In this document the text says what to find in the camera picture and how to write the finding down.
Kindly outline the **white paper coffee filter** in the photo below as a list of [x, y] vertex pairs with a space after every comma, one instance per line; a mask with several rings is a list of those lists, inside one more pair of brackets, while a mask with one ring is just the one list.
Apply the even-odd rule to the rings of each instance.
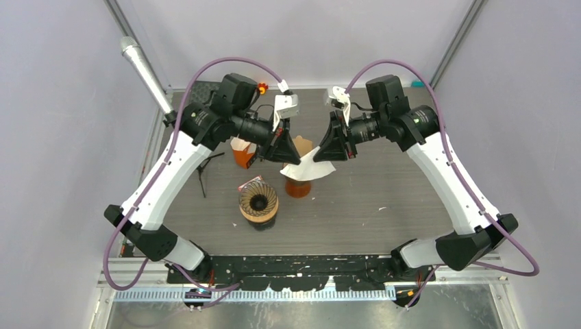
[[330, 161], [314, 161], [314, 155], [319, 150], [320, 147], [315, 147], [312, 151], [309, 151], [305, 156], [301, 157], [300, 164], [287, 164], [280, 170], [280, 173], [286, 178], [298, 182], [318, 180], [332, 174], [336, 168]]

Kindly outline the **coffee paper filter box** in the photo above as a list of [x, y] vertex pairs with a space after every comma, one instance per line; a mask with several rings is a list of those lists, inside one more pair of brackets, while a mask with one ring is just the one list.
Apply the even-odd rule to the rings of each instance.
[[235, 163], [243, 169], [248, 169], [255, 162], [257, 155], [257, 144], [235, 137], [231, 140], [230, 146], [234, 155]]

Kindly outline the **grey ribbed dripper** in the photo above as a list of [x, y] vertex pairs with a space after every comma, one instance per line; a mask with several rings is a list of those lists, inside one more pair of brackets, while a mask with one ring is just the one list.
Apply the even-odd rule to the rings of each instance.
[[252, 217], [268, 215], [275, 210], [277, 202], [275, 189], [262, 180], [248, 184], [238, 198], [242, 212]]

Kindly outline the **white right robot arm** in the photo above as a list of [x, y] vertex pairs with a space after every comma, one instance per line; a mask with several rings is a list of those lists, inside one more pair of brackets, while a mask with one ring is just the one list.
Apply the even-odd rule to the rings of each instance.
[[502, 230], [513, 233], [519, 226], [511, 213], [502, 214], [481, 194], [457, 160], [449, 160], [448, 137], [440, 130], [436, 111], [410, 106], [400, 79], [385, 75], [366, 83], [369, 112], [350, 118], [350, 97], [344, 88], [327, 90], [327, 104], [335, 109], [315, 162], [347, 161], [357, 155], [356, 146], [384, 137], [407, 154], [422, 170], [440, 197], [452, 221], [453, 232], [431, 239], [413, 239], [391, 251], [391, 272], [409, 281], [420, 267], [444, 264], [461, 271], [504, 240]]

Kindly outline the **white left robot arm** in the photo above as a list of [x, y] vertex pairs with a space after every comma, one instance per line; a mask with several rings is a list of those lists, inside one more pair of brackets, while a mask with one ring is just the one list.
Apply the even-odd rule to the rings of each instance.
[[289, 134], [297, 114], [298, 96], [280, 83], [269, 119], [251, 113], [258, 83], [230, 73], [208, 103], [192, 102], [175, 122], [179, 131], [147, 174], [138, 190], [122, 205], [109, 205], [104, 217], [120, 228], [148, 259], [167, 260], [184, 268], [184, 275], [201, 284], [210, 275], [206, 253], [164, 226], [165, 215], [193, 171], [221, 144], [238, 137], [257, 146], [260, 158], [298, 165], [300, 156]]

